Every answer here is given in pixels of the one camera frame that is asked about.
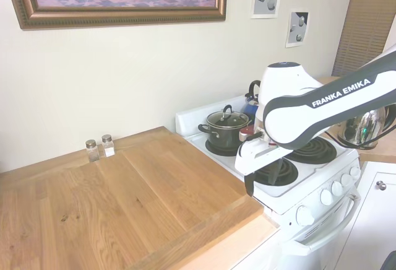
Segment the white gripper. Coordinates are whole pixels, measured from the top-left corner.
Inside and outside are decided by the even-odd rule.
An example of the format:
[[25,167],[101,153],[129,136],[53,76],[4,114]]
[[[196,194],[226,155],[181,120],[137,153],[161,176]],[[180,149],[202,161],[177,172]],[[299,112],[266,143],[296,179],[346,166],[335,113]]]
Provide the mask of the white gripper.
[[254,182],[258,169],[277,161],[276,170],[272,175],[272,184],[275,185],[283,165],[283,157],[292,153],[292,150],[272,145],[263,139],[245,141],[240,145],[235,159],[235,169],[244,176],[246,193],[253,197]]

